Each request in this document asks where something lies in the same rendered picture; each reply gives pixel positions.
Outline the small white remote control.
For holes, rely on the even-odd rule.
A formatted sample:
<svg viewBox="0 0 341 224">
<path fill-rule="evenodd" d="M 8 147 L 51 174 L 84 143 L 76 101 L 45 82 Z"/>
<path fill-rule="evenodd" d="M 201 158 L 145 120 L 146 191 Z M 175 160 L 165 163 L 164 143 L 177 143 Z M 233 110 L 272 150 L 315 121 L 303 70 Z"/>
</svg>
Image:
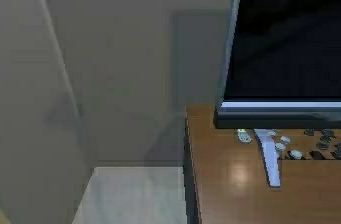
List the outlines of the small white remote control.
<svg viewBox="0 0 341 224">
<path fill-rule="evenodd" d="M 248 143 L 252 142 L 250 135 L 246 132 L 245 129 L 238 129 L 237 135 L 238 135 L 238 139 L 241 143 L 248 144 Z"/>
</svg>

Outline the brown wooden table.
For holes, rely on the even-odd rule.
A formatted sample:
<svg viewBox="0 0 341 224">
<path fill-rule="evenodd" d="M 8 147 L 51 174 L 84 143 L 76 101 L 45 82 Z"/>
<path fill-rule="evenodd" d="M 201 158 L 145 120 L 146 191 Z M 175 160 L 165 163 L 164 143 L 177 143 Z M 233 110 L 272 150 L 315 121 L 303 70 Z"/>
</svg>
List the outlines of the brown wooden table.
<svg viewBox="0 0 341 224">
<path fill-rule="evenodd" d="M 214 107 L 186 107 L 185 153 L 196 194 L 193 224 L 341 224 L 341 160 L 282 160 L 281 186 L 267 184 L 256 142 L 217 129 Z M 341 142 L 341 129 L 335 130 Z"/>
</svg>

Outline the black television set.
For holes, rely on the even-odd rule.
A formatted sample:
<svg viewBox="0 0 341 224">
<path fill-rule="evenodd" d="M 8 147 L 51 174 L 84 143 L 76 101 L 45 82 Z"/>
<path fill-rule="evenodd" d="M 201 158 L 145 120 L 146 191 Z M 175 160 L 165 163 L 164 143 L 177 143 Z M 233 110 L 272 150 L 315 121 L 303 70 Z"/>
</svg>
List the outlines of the black television set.
<svg viewBox="0 0 341 224">
<path fill-rule="evenodd" d="M 254 130 L 272 187 L 269 130 L 341 129 L 341 0 L 233 0 L 214 124 Z"/>
</svg>

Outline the black chess board with pieces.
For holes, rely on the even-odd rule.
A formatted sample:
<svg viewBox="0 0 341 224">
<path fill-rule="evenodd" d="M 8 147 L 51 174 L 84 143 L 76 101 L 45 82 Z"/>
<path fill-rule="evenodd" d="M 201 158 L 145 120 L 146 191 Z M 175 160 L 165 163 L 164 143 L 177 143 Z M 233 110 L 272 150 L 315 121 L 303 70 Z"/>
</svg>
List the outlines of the black chess board with pieces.
<svg viewBox="0 0 341 224">
<path fill-rule="evenodd" d="M 341 160 L 341 129 L 268 130 L 279 159 Z"/>
</svg>

